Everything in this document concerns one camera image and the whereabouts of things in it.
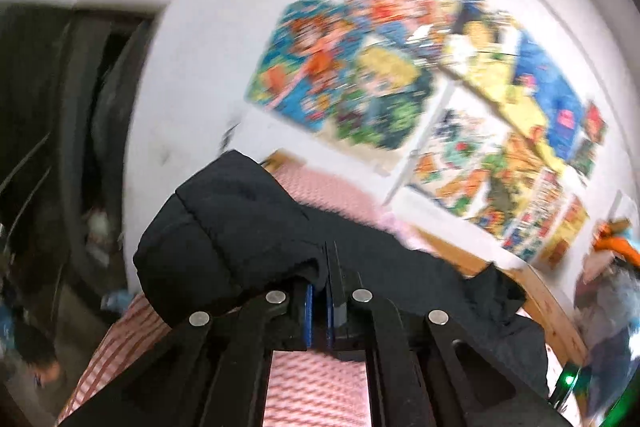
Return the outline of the black padded jacket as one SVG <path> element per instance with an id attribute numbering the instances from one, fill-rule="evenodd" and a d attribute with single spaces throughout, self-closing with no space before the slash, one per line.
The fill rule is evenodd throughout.
<path id="1" fill-rule="evenodd" d="M 330 249 L 372 293 L 402 311 L 446 311 L 525 384 L 547 393 L 544 331 L 521 316 L 518 283 L 494 267 L 467 279 L 367 217 L 299 202 L 235 150 L 176 188 L 143 233 L 134 266 L 151 306 L 177 326 L 195 311 L 227 312 L 293 277 L 322 289 Z"/>

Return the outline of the red white checked blanket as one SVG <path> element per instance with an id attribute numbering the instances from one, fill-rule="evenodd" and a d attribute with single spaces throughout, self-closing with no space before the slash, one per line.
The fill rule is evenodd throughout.
<path id="1" fill-rule="evenodd" d="M 432 246 L 372 196 L 337 176 L 295 162 L 272 175 L 297 202 L 331 210 L 364 225 L 392 233 L 418 251 Z M 56 422 L 62 424 L 116 376 L 169 333 L 142 293 L 110 327 L 94 351 Z M 278 352 L 272 359 L 266 396 L 266 426 L 369 426 L 366 368 L 332 361 L 319 352 Z"/>

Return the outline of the blue grey bagged bedding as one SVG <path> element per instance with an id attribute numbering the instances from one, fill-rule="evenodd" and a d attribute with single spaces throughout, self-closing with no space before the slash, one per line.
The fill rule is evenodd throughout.
<path id="1" fill-rule="evenodd" d="M 610 253 L 587 257 L 574 305 L 587 348 L 576 392 L 585 417 L 602 421 L 639 369 L 639 271 Z"/>

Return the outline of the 2024 pagoda drawing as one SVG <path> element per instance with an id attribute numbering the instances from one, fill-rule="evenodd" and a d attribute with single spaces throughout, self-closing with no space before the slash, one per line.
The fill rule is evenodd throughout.
<path id="1" fill-rule="evenodd" d="M 563 208 L 568 203 L 575 180 L 572 169 L 557 173 L 544 168 L 538 174 L 526 204 L 518 210 L 502 248 L 524 262 L 541 252 Z"/>

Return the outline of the orange slices boat drawing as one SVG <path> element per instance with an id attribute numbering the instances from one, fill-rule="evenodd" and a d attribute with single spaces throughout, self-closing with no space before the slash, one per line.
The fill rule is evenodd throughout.
<path id="1" fill-rule="evenodd" d="M 454 89 L 420 150 L 410 186 L 454 215 L 466 216 L 488 184 L 485 159 L 501 150 L 509 132 L 482 98 Z"/>

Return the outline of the bear and chick drawing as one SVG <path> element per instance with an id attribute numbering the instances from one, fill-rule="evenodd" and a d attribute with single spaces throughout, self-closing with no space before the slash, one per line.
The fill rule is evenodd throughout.
<path id="1" fill-rule="evenodd" d="M 574 196 L 560 224 L 541 251 L 539 261 L 554 270 L 572 246 L 574 239 L 588 220 L 588 212 L 578 196 Z"/>

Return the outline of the orange blanket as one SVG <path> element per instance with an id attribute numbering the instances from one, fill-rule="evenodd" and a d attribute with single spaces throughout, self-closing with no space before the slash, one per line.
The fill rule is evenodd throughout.
<path id="1" fill-rule="evenodd" d="M 634 237 L 631 222 L 627 218 L 602 222 L 594 234 L 592 249 L 612 251 L 628 265 L 640 267 L 639 239 Z"/>

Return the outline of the yellow landscape drawing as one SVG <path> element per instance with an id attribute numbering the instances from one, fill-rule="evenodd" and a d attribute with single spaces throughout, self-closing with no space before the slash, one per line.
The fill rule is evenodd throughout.
<path id="1" fill-rule="evenodd" d="M 528 205 L 544 162 L 516 132 L 483 157 L 470 174 L 472 195 L 466 219 L 496 239 L 502 239 L 512 222 Z"/>

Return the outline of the blond boy drawing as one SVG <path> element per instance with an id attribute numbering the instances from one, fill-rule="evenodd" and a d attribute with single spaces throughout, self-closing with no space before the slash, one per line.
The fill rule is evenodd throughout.
<path id="1" fill-rule="evenodd" d="M 332 106 L 336 137 L 397 150 L 416 130 L 433 91 L 434 74 L 427 61 L 387 41 L 367 43 L 350 62 Z"/>

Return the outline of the red hair boy drawing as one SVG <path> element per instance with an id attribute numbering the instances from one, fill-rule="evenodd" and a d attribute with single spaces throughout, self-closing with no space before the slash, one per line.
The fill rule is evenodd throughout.
<path id="1" fill-rule="evenodd" d="M 593 101 L 589 101 L 582 115 L 577 145 L 570 158 L 570 167 L 578 173 L 583 184 L 591 178 L 598 150 L 604 142 L 607 131 L 608 125 L 599 107 Z"/>

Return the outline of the blue sea jellyfish drawing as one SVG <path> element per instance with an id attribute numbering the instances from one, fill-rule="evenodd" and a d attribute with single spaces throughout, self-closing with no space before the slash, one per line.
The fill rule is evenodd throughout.
<path id="1" fill-rule="evenodd" d="M 559 67 L 525 30 L 520 32 L 514 71 L 499 110 L 550 169 L 564 171 L 584 106 Z"/>

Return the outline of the mermaid girl drawing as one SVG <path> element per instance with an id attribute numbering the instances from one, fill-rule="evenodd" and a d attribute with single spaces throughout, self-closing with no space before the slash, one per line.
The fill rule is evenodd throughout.
<path id="1" fill-rule="evenodd" d="M 246 99 L 317 133 L 344 88 L 362 32 L 347 6 L 298 0 L 278 19 Z"/>

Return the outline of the pineapple black yellow drawing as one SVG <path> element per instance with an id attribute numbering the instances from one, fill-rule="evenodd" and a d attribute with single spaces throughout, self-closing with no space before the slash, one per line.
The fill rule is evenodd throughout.
<path id="1" fill-rule="evenodd" d="M 495 104 L 506 101 L 521 27 L 489 0 L 459 0 L 439 63 Z"/>

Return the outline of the red hair girl drawing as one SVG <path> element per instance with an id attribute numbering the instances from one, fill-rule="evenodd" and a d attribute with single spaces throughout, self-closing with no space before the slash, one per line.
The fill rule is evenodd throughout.
<path id="1" fill-rule="evenodd" d="M 449 34 L 455 1 L 345 0 L 349 16 L 365 31 L 372 31 L 436 62 Z"/>

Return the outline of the wooden bed frame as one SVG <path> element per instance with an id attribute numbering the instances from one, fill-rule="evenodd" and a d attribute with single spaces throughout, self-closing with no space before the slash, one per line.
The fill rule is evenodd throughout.
<path id="1" fill-rule="evenodd" d="M 465 277 L 480 273 L 488 262 L 469 251 L 454 246 L 427 233 L 415 225 L 399 219 L 393 211 L 378 205 L 373 196 L 357 185 L 314 170 L 303 161 L 276 150 L 262 167 L 279 181 L 297 202 L 341 213 L 344 217 L 388 232 L 409 248 L 442 258 L 451 263 Z M 587 347 L 570 316 L 561 308 L 550 289 L 529 267 L 503 269 L 502 272 L 520 284 L 526 294 L 524 311 L 544 329 L 544 337 L 558 360 L 585 363 Z"/>

